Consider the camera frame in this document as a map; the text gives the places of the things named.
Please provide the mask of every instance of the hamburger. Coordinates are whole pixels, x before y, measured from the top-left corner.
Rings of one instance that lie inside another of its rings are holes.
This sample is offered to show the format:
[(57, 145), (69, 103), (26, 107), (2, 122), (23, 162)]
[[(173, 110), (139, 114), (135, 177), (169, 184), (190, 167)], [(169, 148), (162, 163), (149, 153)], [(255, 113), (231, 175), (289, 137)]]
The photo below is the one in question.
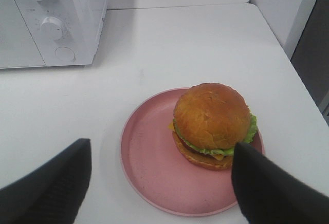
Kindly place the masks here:
[(178, 99), (169, 128), (185, 158), (210, 170), (230, 168), (235, 144), (250, 143), (257, 132), (243, 97), (219, 83), (189, 88)]

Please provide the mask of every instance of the top bun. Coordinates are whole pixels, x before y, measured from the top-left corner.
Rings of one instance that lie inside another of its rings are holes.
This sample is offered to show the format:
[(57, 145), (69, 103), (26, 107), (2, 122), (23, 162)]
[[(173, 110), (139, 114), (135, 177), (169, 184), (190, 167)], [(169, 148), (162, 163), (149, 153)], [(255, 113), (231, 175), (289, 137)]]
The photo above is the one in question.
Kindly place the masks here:
[(242, 141), (250, 127), (243, 97), (229, 86), (205, 83), (188, 89), (174, 109), (182, 138), (199, 148), (228, 149)]

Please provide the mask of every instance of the white wall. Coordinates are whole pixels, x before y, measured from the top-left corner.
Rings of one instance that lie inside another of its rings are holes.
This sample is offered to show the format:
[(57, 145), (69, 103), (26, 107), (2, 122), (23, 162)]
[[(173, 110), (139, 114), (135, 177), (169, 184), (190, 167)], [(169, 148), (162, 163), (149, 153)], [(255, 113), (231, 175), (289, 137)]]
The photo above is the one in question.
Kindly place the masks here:
[(250, 0), (291, 58), (316, 0)]

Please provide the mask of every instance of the bottom bun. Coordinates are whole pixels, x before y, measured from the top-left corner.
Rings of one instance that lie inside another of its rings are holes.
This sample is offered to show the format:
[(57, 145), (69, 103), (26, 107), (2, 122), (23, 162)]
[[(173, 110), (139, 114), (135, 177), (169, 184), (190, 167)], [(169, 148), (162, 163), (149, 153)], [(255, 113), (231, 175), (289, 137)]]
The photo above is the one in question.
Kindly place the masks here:
[(205, 169), (210, 170), (224, 170), (232, 167), (233, 164), (233, 156), (225, 156), (223, 160), (218, 161), (215, 158), (210, 158), (206, 156), (200, 155), (198, 152), (192, 152), (187, 149), (183, 144), (181, 139), (178, 137), (176, 132), (173, 132), (173, 138), (175, 140), (176, 146), (178, 150), (185, 156), (189, 162), (194, 165), (201, 166)]

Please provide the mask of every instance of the green lettuce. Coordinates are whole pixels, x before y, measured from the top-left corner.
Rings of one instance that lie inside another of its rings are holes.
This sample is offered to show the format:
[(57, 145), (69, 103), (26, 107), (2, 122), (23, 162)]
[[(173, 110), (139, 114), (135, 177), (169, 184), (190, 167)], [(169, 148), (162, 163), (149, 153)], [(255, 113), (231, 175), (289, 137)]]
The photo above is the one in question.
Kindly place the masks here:
[[(220, 148), (216, 148), (216, 149), (213, 149), (213, 150), (208, 150), (206, 148), (199, 148), (195, 145), (193, 145), (192, 143), (190, 143), (189, 141), (185, 140), (179, 130), (177, 129), (176, 125), (175, 125), (175, 120), (173, 120), (174, 122), (174, 127), (175, 127), (175, 130), (176, 130), (176, 133), (178, 134), (178, 136), (185, 142), (185, 144), (189, 147), (191, 147), (192, 149), (200, 152), (200, 153), (203, 153), (205, 155), (224, 155), (224, 156), (232, 156), (234, 154), (234, 147), (232, 148), (228, 148), (226, 150), (222, 150)], [(250, 127), (249, 127), (249, 130), (247, 132), (247, 135), (246, 137), (242, 140), (242, 142), (245, 142), (245, 143), (250, 143), (254, 137), (254, 135), (256, 134), (257, 132), (257, 118), (256, 116), (252, 115), (252, 113), (250, 113)]]

